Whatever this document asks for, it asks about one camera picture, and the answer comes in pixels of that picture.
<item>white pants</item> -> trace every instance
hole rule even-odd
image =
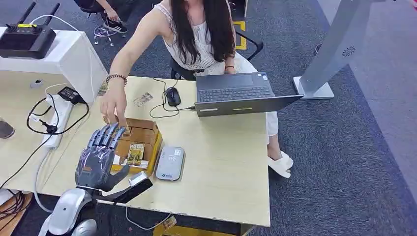
[[[224,62],[219,62],[205,69],[204,72],[196,73],[196,75],[220,75],[224,74]],[[253,73],[258,72],[257,69],[239,53],[235,56],[235,70],[237,73]],[[267,132],[268,136],[274,136],[278,133],[278,115],[276,112],[266,112],[267,116]]]

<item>black sneaker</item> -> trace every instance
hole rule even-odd
[[[106,17],[103,26],[111,31],[116,31],[118,33],[128,32],[127,28],[121,22],[112,21],[108,17]]]

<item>robot finger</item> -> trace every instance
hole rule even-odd
[[[102,146],[107,147],[110,144],[110,140],[112,139],[113,132],[115,131],[115,129],[117,128],[118,125],[119,125],[119,123],[117,123],[117,122],[110,125],[110,128],[107,131],[106,136],[104,137]]]
[[[126,130],[126,128],[125,128],[125,127],[121,127],[121,128],[118,130],[118,132],[115,134],[115,136],[114,136],[114,138],[113,138],[112,142],[110,143],[109,148],[111,148],[111,149],[116,149],[116,147],[117,147],[117,143],[118,143],[118,141],[119,141],[119,139],[120,139],[121,135],[124,133],[124,131],[125,131],[125,130]]]
[[[98,133],[100,132],[99,129],[97,129],[96,131],[94,131],[94,133],[92,134],[89,144],[87,145],[88,148],[92,147],[92,145],[94,144],[95,139],[97,138]]]
[[[106,134],[106,130],[108,129],[110,127],[110,125],[109,124],[107,124],[106,126],[104,126],[101,130],[100,130],[100,132],[98,133],[98,135],[97,135],[97,138],[95,139],[95,141],[94,141],[94,145],[95,146],[99,146],[99,145],[101,145],[101,143],[102,143],[102,141],[103,141],[103,137],[104,137],[104,135]]]

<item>white slipper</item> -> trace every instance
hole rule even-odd
[[[289,178],[291,176],[290,173],[287,172],[288,168],[286,167],[286,163],[284,158],[279,160],[272,160],[269,156],[268,158],[268,166],[271,167],[275,172],[277,172],[280,176],[284,178]]]
[[[290,156],[283,151],[281,151],[281,156],[287,169],[291,168],[294,164],[294,161],[290,158]]]

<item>beaded bracelet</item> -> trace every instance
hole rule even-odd
[[[123,76],[123,75],[118,75],[118,74],[114,74],[114,75],[109,75],[109,76],[107,76],[107,79],[106,79],[106,83],[108,84],[109,83],[109,81],[110,81],[110,79],[112,79],[112,78],[122,78],[123,80],[124,80],[124,85],[126,86],[127,85],[127,78],[126,78],[126,76]]]

